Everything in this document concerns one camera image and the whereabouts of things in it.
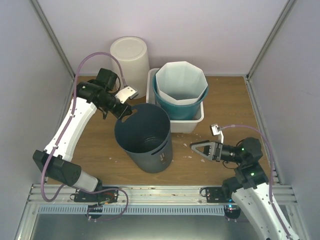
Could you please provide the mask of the dark grey round bin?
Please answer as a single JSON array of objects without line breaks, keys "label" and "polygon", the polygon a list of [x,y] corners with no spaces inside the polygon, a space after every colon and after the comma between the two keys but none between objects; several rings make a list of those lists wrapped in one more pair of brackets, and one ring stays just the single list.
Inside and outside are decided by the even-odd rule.
[{"label": "dark grey round bin", "polygon": [[170,118],[155,104],[141,103],[132,109],[136,112],[116,122],[115,139],[142,171],[163,172],[173,160]]}]

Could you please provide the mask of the white cylindrical bin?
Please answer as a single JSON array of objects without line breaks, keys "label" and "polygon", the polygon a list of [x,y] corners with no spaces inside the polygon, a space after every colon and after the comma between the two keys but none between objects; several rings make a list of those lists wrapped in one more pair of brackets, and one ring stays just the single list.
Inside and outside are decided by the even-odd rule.
[{"label": "white cylindrical bin", "polygon": [[138,91],[138,99],[144,97],[150,70],[146,43],[138,37],[126,36],[114,41],[109,52],[120,63],[126,84]]}]

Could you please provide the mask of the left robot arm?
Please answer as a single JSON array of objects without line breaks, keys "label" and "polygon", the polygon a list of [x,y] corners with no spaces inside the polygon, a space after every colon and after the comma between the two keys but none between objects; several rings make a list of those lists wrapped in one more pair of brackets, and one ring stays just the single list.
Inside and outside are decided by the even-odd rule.
[{"label": "left robot arm", "polygon": [[103,189],[98,186],[96,177],[72,163],[73,154],[83,130],[96,111],[101,111],[103,118],[112,113],[118,120],[132,114],[126,101],[138,92],[126,84],[114,91],[118,78],[116,73],[102,68],[95,79],[78,83],[76,96],[53,139],[44,150],[36,150],[32,156],[43,178],[49,177],[69,187],[82,189],[92,202],[102,199]]}]

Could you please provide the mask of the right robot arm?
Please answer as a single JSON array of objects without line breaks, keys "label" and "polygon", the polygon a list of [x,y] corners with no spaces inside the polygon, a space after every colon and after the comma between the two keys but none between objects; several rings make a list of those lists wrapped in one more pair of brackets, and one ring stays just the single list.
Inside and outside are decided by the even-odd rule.
[{"label": "right robot arm", "polygon": [[247,137],[235,146],[205,140],[191,143],[190,148],[209,161],[237,164],[235,176],[222,182],[221,196],[226,202],[239,206],[259,239],[299,239],[281,211],[272,193],[271,181],[259,163],[263,157],[259,139]]}]

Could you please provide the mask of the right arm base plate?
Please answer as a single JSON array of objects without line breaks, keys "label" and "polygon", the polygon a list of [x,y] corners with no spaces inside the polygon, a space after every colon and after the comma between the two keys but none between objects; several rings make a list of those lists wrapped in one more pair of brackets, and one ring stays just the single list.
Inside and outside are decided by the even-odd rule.
[{"label": "right arm base plate", "polygon": [[231,198],[231,194],[228,190],[224,189],[222,186],[207,186],[199,189],[199,194],[201,197],[206,199],[207,203],[234,203]]}]

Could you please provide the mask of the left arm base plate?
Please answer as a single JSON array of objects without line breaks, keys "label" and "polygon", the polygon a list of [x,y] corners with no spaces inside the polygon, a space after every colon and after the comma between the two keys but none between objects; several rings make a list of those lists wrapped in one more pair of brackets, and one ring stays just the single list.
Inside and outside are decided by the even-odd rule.
[{"label": "left arm base plate", "polygon": [[115,203],[118,200],[119,188],[115,186],[103,186],[98,191],[101,193],[87,193],[82,190],[76,190],[70,195],[70,200],[76,203],[95,203],[98,205]]}]

